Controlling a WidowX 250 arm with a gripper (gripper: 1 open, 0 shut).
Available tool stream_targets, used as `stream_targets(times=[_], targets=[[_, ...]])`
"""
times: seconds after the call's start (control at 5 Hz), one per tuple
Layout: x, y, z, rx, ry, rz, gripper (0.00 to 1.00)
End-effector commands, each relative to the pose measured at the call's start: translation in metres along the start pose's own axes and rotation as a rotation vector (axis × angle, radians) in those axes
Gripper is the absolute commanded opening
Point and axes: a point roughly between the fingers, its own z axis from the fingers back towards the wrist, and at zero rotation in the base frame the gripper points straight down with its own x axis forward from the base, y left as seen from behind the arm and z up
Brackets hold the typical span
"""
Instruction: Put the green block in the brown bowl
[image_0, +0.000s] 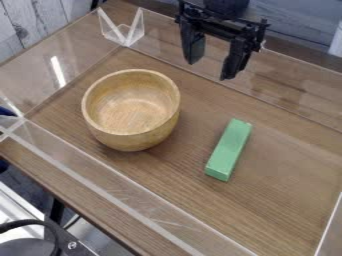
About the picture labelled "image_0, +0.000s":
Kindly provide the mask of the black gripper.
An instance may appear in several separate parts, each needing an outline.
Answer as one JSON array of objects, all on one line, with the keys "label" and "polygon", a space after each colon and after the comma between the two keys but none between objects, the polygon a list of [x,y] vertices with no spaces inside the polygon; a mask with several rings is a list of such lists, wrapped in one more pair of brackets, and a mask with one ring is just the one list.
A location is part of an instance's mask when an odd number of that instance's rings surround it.
[{"label": "black gripper", "polygon": [[[180,17],[202,23],[207,34],[221,32],[231,41],[230,53],[223,61],[221,79],[234,79],[245,69],[251,50],[259,52],[270,23],[250,10],[250,0],[178,0]],[[205,55],[206,37],[196,27],[180,23],[183,56],[190,65]]]}]

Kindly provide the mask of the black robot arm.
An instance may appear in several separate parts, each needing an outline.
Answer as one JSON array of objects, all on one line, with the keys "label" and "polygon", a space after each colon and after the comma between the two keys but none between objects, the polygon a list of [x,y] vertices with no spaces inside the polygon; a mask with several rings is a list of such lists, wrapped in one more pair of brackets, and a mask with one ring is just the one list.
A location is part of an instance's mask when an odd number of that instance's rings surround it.
[{"label": "black robot arm", "polygon": [[206,36],[219,38],[230,43],[221,79],[234,79],[245,70],[253,53],[263,47],[269,21],[246,19],[250,0],[178,0],[178,3],[175,23],[184,60],[195,64],[205,56]]}]

